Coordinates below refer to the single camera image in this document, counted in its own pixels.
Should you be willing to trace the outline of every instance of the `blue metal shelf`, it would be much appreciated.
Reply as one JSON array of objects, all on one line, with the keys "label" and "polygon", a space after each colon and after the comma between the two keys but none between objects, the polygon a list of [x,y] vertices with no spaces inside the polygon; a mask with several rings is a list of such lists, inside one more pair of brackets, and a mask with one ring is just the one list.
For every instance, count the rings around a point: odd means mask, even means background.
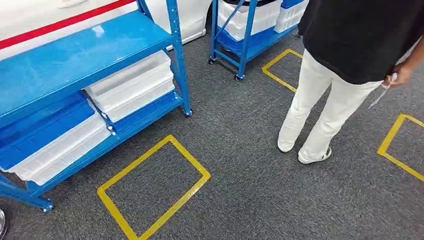
[{"label": "blue metal shelf", "polygon": [[0,62],[0,127],[166,48],[175,40],[136,10]]},{"label": "blue metal shelf", "polygon": [[[246,54],[246,58],[247,61],[252,60],[253,58],[255,58],[256,56],[258,56],[259,54],[261,54],[262,52],[264,52],[265,50],[269,49],[270,47],[272,47],[275,43],[278,43],[278,41],[280,41],[282,38],[286,37],[287,35],[289,35],[292,31],[294,31],[298,26],[292,26],[289,29],[283,31],[283,32],[272,32],[271,35],[266,38],[264,41],[253,45],[251,47],[249,47],[247,49],[247,54]],[[236,52],[235,53],[237,56],[239,56],[240,58],[242,57],[242,53],[241,52]]]},{"label": "blue metal shelf", "polygon": [[[224,35],[223,31],[225,27],[227,26],[228,22],[231,20],[231,18],[234,16],[236,11],[239,9],[239,7],[243,4],[245,0],[240,0],[239,4],[233,11],[233,13],[230,15],[230,17],[227,19],[225,24],[222,26],[222,28],[218,27],[218,0],[213,0],[212,2],[212,33],[211,33],[211,40],[210,40],[210,59],[209,63],[213,63],[217,60],[217,55],[222,57],[223,59],[227,60],[234,66],[238,68],[238,72],[235,75],[234,79],[237,81],[242,80],[245,78],[245,67],[246,63],[258,56],[260,53],[265,51],[266,49],[270,48],[272,45],[280,41],[282,38],[290,34],[297,25],[281,32],[272,32],[271,34],[267,35],[265,40],[254,44],[252,46],[249,45],[249,39],[251,38],[251,32],[252,32],[252,25],[253,25],[253,19],[255,16],[255,9],[256,5],[258,3],[258,0],[250,0],[249,3],[249,12],[247,16],[247,24],[246,24],[246,32],[244,34],[243,39],[243,47],[241,51],[234,51],[230,46],[226,46],[226,43],[222,41],[218,36]],[[218,50],[218,45],[221,45],[226,50],[232,52],[234,55],[238,56],[240,58],[239,61],[231,58],[230,56],[226,55],[222,51]]]},{"label": "blue metal shelf", "polygon": [[178,93],[171,91],[132,113],[120,128],[42,186],[27,181],[27,189],[0,174],[0,196],[49,211],[53,204],[40,197],[63,180],[135,135],[165,114],[182,106],[191,116],[176,0],[166,0],[171,34],[156,25],[144,0],[138,11],[103,22],[40,47],[0,61],[0,128],[69,96],[157,51],[173,46],[171,70]]}]

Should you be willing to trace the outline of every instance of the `shoe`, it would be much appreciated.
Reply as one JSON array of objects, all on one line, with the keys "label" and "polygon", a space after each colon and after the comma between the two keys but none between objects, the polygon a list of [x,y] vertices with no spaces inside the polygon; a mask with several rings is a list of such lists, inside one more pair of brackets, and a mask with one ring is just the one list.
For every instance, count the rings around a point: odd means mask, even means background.
[{"label": "shoe", "polygon": [[324,154],[324,156],[322,156],[322,158],[321,159],[319,159],[319,160],[306,160],[306,159],[304,159],[302,156],[301,156],[301,154],[300,154],[300,152],[299,152],[299,154],[297,155],[297,159],[299,160],[299,162],[301,162],[302,164],[311,164],[311,163],[315,163],[315,162],[321,162],[321,161],[324,161],[324,160],[327,160],[330,156],[331,156],[331,154],[333,153],[333,151],[331,150],[331,148],[330,147],[328,147],[327,148],[327,152]]},{"label": "shoe", "polygon": [[286,153],[290,152],[290,150],[292,150],[292,149],[293,149],[293,146],[294,146],[294,145],[292,145],[291,147],[287,147],[287,148],[285,148],[285,147],[282,147],[282,146],[281,146],[281,145],[277,142],[277,146],[278,146],[278,150],[279,150],[280,152],[282,152],[282,153],[286,154]]}]

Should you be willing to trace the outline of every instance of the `black t-shirt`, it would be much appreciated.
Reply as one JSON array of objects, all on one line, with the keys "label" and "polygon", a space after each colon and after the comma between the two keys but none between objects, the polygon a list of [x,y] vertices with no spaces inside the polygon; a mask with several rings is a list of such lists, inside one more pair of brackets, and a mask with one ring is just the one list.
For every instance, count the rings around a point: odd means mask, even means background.
[{"label": "black t-shirt", "polygon": [[310,0],[298,28],[313,58],[346,82],[376,82],[424,34],[424,0]]}]

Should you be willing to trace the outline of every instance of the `shelf tier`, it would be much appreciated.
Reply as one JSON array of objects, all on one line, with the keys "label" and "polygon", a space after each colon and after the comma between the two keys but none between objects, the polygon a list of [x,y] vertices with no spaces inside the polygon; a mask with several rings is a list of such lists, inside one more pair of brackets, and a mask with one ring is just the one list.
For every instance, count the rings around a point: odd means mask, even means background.
[{"label": "shelf tier", "polygon": [[[287,29],[283,32],[280,32],[280,33],[273,31],[271,33],[271,35],[269,37],[267,37],[264,41],[259,42],[258,44],[255,44],[253,46],[250,46],[247,49],[247,55],[246,55],[247,62],[252,60],[256,56],[258,56],[259,54],[261,54],[263,51],[267,50],[271,46],[273,46],[275,43],[280,41],[282,38],[289,35],[296,28],[297,28],[297,25],[294,25],[294,26],[290,27],[289,29]],[[220,41],[219,38],[218,38],[218,42],[224,48],[226,47],[225,43]],[[242,51],[240,51],[240,52],[233,52],[232,51],[232,53],[237,55],[240,58],[242,56]]]},{"label": "shelf tier", "polygon": [[0,128],[177,42],[136,10],[0,61]]},{"label": "shelf tier", "polygon": [[137,134],[156,120],[160,119],[170,111],[174,110],[183,103],[183,99],[175,92],[171,91],[154,102],[146,105],[140,110],[132,113],[124,118],[122,124],[126,129],[122,132],[117,132],[116,135],[111,135],[106,140],[101,142],[87,154],[75,161],[73,164],[65,168],[58,175],[50,179],[44,185],[39,186],[33,181],[27,181],[26,186],[33,197],[38,197],[50,190],[57,184],[72,176],[94,160],[98,159],[105,153],[109,152],[125,140]]}]

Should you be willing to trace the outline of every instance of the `yellow floor tape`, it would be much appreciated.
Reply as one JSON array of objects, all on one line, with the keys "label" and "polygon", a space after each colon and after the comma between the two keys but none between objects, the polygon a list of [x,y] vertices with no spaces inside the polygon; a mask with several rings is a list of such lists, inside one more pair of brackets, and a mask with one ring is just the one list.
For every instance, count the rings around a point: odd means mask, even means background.
[{"label": "yellow floor tape", "polygon": [[[170,142],[173,144],[178,151],[181,152],[181,154],[201,173],[202,177],[199,181],[197,181],[194,186],[188,190],[174,205],[171,206],[170,209],[168,209],[159,219],[157,219],[156,222],[153,223],[140,237],[136,235],[134,230],[130,227],[127,220],[125,220],[124,216],[120,213],[118,208],[115,206],[115,204],[112,202],[112,200],[109,198],[109,196],[106,195],[106,189],[108,189],[110,186],[115,184],[118,180],[120,180],[123,176],[128,174],[131,170],[133,170],[135,167],[137,167],[139,164],[141,164],[144,160],[146,160],[148,157],[150,157],[153,153],[155,153],[157,150],[159,150],[161,147],[163,147],[166,143]],[[122,229],[122,231],[125,233],[125,235],[130,239],[148,239],[152,234],[154,234],[174,213],[181,208],[182,205],[184,205],[205,183],[206,181],[211,177],[209,172],[175,139],[174,136],[168,135],[163,140],[161,140],[159,143],[157,143],[154,147],[149,149],[146,153],[144,153],[142,156],[140,156],[138,159],[136,159],[134,162],[132,162],[130,165],[128,165],[126,168],[124,168],[122,171],[120,171],[118,174],[113,176],[111,179],[109,179],[107,182],[105,182],[103,185],[101,185],[97,189],[97,194],[100,197],[103,204],[106,206],[106,208],[109,210],[110,214],[113,218],[115,218],[116,222]]]},{"label": "yellow floor tape", "polygon": [[268,62],[265,66],[262,67],[262,72],[268,76],[270,76],[272,79],[274,79],[275,81],[277,81],[278,83],[280,83],[281,85],[287,87],[288,89],[290,89],[293,93],[296,92],[296,88],[294,88],[293,86],[291,86],[290,84],[288,84],[287,82],[281,80],[280,78],[278,78],[276,75],[272,74],[270,71],[268,71],[268,69],[274,65],[276,62],[280,61],[280,59],[282,59],[284,56],[286,56],[287,54],[293,54],[299,58],[303,58],[303,56],[300,53],[297,53],[291,49],[286,49],[285,51],[283,51],[282,53],[280,53],[280,55],[278,55],[276,58],[272,59],[270,62]]},{"label": "yellow floor tape", "polygon": [[403,170],[407,171],[408,173],[410,173],[411,175],[413,175],[414,177],[418,178],[419,180],[424,182],[424,176],[419,174],[417,171],[415,171],[414,169],[410,168],[409,166],[407,166],[406,164],[404,164],[403,162],[397,160],[396,158],[394,158],[392,155],[387,153],[387,149],[390,146],[390,143],[392,142],[393,138],[395,137],[396,133],[399,131],[399,129],[402,126],[402,123],[405,121],[405,119],[409,119],[412,122],[420,125],[421,127],[424,128],[424,122],[419,121],[418,119],[416,119],[415,117],[408,115],[408,114],[400,114],[396,121],[394,122],[393,126],[391,127],[390,131],[388,131],[387,136],[384,138],[383,142],[380,145],[380,148],[377,151],[377,154],[387,158],[388,160],[390,160],[392,163],[398,165],[399,167],[401,167]]}]

